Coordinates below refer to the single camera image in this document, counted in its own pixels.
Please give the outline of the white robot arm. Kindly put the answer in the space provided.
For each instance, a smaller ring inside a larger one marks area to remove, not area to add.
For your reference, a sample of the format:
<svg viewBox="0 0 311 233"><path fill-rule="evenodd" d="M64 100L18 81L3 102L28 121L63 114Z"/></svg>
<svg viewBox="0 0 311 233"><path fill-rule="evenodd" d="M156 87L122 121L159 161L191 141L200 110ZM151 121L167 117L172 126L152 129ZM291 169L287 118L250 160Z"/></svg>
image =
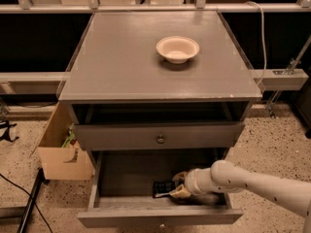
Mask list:
<svg viewBox="0 0 311 233"><path fill-rule="evenodd" d="M302 216L303 233L311 233L311 183L250 172L225 160L215 161L210 168L181 172L172 181L181 182L169 192L175 198L249 190Z"/></svg>

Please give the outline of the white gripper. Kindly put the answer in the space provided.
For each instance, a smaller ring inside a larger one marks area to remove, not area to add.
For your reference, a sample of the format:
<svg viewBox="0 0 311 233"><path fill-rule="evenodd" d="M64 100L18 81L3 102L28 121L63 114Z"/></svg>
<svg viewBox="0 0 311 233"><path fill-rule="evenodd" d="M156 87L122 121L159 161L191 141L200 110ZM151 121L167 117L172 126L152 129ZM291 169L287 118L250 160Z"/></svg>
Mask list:
<svg viewBox="0 0 311 233"><path fill-rule="evenodd" d="M173 182L184 182L184 184L178 185L174 190L170 191L169 194L174 198L185 199L191 197L191 195L203 195L203 191L197 182L198 170L193 169L190 171L183 171L176 174L173 178Z"/></svg>

